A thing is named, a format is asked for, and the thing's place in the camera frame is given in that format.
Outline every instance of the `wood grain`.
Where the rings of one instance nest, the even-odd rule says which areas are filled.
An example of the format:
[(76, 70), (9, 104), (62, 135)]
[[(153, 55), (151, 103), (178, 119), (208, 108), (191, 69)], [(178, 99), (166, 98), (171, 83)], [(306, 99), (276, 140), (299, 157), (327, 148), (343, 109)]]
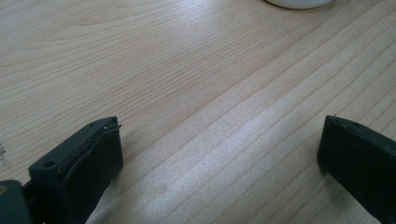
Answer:
[(88, 223), (377, 223), (316, 164), (326, 115), (396, 138), (396, 1), (0, 1), (1, 179), (118, 116)]

